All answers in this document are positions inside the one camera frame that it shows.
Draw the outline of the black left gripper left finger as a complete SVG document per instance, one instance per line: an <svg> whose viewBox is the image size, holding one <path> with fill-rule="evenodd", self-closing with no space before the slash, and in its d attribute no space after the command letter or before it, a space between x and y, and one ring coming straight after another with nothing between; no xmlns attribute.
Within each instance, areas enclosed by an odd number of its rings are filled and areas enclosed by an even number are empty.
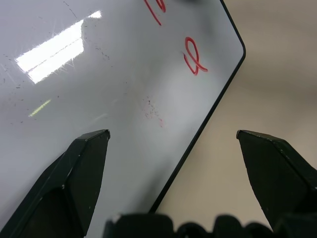
<svg viewBox="0 0 317 238"><path fill-rule="evenodd" d="M0 238L84 238L101 190L110 131L76 138L49 165L0 231Z"/></svg>

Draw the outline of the black-framed whiteboard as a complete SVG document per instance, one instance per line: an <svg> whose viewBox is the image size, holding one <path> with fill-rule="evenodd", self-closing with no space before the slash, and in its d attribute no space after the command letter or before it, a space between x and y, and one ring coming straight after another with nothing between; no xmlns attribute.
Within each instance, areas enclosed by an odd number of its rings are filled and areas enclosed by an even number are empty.
<svg viewBox="0 0 317 238"><path fill-rule="evenodd" d="M100 129L95 218L150 211L245 54L224 0L0 0L0 227Z"/></svg>

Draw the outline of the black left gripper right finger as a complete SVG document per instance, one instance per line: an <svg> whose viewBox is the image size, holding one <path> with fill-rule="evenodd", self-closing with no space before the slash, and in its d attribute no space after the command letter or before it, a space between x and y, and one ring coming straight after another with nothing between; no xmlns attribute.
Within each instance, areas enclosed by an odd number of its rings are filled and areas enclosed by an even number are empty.
<svg viewBox="0 0 317 238"><path fill-rule="evenodd" d="M317 232L317 170L286 140L239 130L250 185L275 232Z"/></svg>

